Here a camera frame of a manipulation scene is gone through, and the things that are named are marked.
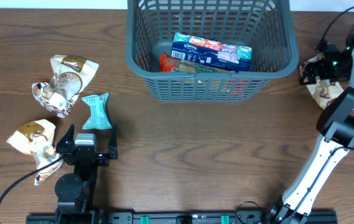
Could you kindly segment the orange spaghetti packet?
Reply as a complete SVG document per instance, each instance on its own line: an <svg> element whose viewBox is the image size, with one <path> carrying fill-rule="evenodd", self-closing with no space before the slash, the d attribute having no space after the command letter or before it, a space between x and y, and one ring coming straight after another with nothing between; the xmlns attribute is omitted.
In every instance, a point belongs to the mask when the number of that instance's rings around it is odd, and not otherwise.
<svg viewBox="0 0 354 224"><path fill-rule="evenodd" d="M161 72L221 72L221 69L173 58L163 53L159 59ZM245 80L207 80L188 78L185 80L159 80L159 89L155 97L174 101L210 101L210 100L243 100L247 95L241 91L247 84Z"/></svg>

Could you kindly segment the mint green snack packet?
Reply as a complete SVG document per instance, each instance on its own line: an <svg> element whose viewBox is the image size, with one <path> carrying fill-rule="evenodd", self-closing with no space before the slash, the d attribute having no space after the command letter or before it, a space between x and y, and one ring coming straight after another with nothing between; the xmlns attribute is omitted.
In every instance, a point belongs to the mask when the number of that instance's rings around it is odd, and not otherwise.
<svg viewBox="0 0 354 224"><path fill-rule="evenodd" d="M83 125L84 130L112 128L106 111L108 97L109 93L104 93L102 95L89 95L82 98L82 101L90 107L90 117Z"/></svg>

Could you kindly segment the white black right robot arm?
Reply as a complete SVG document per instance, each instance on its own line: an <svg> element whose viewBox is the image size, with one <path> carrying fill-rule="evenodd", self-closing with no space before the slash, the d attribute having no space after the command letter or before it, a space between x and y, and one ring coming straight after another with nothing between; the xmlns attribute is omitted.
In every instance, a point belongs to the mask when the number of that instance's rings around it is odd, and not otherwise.
<svg viewBox="0 0 354 224"><path fill-rule="evenodd" d="M354 151L354 26L346 40L352 58L349 86L322 112L316 145L294 183L272 208L270 223L307 223L315 198L337 164Z"/></svg>

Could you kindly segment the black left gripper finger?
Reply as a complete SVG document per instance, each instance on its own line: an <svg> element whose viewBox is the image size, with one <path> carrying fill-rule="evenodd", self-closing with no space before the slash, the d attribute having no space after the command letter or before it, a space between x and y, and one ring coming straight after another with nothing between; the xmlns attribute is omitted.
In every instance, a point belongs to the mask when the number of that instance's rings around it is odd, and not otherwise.
<svg viewBox="0 0 354 224"><path fill-rule="evenodd" d="M117 125L114 125L112 128L110 140L108 141L108 157L109 157L109 159L117 159L118 158L116 130L117 130Z"/></svg>
<svg viewBox="0 0 354 224"><path fill-rule="evenodd" d="M58 153L66 153L71 144L73 144L74 137L74 125L71 124L66 134L59 140L56 145L56 151Z"/></svg>

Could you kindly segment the beige cookie pouch with window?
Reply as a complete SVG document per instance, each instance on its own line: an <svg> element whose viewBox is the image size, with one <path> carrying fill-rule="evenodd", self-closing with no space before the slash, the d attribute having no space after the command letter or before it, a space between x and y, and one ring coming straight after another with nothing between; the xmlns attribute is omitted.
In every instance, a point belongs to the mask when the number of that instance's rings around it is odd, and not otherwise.
<svg viewBox="0 0 354 224"><path fill-rule="evenodd" d="M99 64L75 55L54 55L50 64L52 79L33 84L32 95L45 109L64 118L95 76Z"/></svg>

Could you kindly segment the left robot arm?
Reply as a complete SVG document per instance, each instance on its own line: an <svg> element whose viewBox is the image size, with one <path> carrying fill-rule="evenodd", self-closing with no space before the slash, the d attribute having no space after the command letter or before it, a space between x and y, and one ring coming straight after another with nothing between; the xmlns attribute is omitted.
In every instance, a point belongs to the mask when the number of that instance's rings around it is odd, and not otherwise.
<svg viewBox="0 0 354 224"><path fill-rule="evenodd" d="M65 163L73 167L73 172L65 174L55 184L58 197L55 219L57 223L107 223L107 215L93 206L98 168L109 165L118 158L116 128L111 129L108 152L96 151L96 136L80 133L74 135L71 125L59 140L56 151Z"/></svg>

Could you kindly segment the blue tissue multipack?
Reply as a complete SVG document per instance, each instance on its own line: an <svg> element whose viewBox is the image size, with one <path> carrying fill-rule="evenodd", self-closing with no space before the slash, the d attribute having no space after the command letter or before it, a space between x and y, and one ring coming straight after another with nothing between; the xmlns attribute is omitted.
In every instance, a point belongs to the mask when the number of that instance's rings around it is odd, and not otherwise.
<svg viewBox="0 0 354 224"><path fill-rule="evenodd" d="M251 47L224 44L180 32L174 35L171 48L171 57L236 72L249 70L251 56Z"/></svg>

